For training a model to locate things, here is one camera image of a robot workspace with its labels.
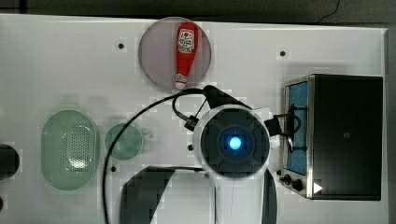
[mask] green glass bowl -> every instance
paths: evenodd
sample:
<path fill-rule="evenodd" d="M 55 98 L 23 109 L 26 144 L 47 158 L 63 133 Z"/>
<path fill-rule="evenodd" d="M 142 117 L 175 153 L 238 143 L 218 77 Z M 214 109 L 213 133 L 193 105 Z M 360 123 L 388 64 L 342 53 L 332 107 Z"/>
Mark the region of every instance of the green glass bowl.
<path fill-rule="evenodd" d="M 75 110 L 49 118 L 41 134 L 41 171 L 56 189 L 74 190 L 93 176 L 99 162 L 99 135 L 93 121 Z"/>
<path fill-rule="evenodd" d="M 111 144 L 124 125 L 124 123 L 116 124 L 108 130 L 105 138 L 107 151 L 110 150 Z M 130 125 L 114 146 L 111 157 L 120 161 L 126 161 L 135 157 L 142 150 L 144 139 L 145 137 L 142 132 L 135 126 Z"/>

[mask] white plastic housing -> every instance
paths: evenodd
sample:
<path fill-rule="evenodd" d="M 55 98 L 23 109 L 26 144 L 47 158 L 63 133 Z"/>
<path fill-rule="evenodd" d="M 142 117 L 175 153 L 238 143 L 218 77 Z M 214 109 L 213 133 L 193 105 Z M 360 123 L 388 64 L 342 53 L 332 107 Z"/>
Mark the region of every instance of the white plastic housing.
<path fill-rule="evenodd" d="M 244 178 L 229 178 L 216 173 L 205 161 L 201 149 L 201 136 L 206 124 L 221 110 L 226 108 L 238 108 L 248 111 L 262 123 L 268 136 L 268 130 L 264 121 L 272 119 L 273 115 L 268 107 L 249 110 L 241 105 L 223 105 L 206 112 L 198 121 L 193 133 L 194 155 L 216 187 L 217 223 L 219 224 L 261 224 L 262 223 L 262 194 L 263 174 L 268 167 L 271 148 L 280 145 L 279 137 L 269 136 L 270 152 L 262 168 L 255 174 Z"/>

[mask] ketchup bottle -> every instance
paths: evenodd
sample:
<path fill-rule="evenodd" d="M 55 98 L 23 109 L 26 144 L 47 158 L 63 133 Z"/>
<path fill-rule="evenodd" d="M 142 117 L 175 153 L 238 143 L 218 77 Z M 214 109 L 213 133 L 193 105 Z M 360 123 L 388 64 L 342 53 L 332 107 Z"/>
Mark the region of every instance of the ketchup bottle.
<path fill-rule="evenodd" d="M 198 27 L 193 22 L 183 22 L 177 29 L 177 74 L 176 88 L 186 87 L 195 53 L 198 47 Z"/>

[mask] gray floor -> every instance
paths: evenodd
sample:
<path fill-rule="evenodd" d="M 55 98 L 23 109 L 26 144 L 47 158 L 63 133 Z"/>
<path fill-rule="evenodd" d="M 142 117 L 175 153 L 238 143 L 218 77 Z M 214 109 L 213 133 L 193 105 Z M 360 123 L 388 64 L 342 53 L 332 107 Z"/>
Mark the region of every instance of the gray floor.
<path fill-rule="evenodd" d="M 2 0 L 0 12 L 163 18 L 198 21 L 309 23 L 334 12 L 338 0 Z M 389 224 L 396 223 L 396 0 L 341 0 L 321 24 L 389 28 L 388 92 Z"/>

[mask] white table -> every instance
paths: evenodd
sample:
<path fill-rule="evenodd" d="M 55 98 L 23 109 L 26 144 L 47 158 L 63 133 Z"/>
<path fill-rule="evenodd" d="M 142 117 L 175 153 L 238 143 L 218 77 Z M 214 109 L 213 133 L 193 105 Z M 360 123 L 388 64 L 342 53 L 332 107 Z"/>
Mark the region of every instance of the white table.
<path fill-rule="evenodd" d="M 103 223 L 103 139 L 114 119 L 128 119 L 169 95 L 151 84 L 137 60 L 140 37 L 154 21 L 0 15 L 0 141 L 21 155 L 20 170 L 0 181 L 5 209 L 0 223 Z M 248 105 L 280 112 L 285 81 L 313 73 L 384 76 L 385 29 L 198 22 L 212 45 L 203 83 L 213 84 Z M 119 42 L 125 49 L 118 49 Z M 285 50 L 287 55 L 280 57 Z M 180 100 L 196 111 L 200 97 Z M 40 167 L 44 123 L 62 104 L 80 104 L 101 134 L 101 163 L 83 188 L 64 192 L 46 182 Z M 191 133 L 169 103 L 136 122 L 154 138 L 130 161 L 115 161 L 108 178 L 111 207 L 120 188 L 150 165 L 199 164 L 187 150 Z M 274 168 L 280 166 L 274 157 Z M 277 189 L 277 223 L 389 223 L 386 148 L 380 202 L 309 201 Z"/>

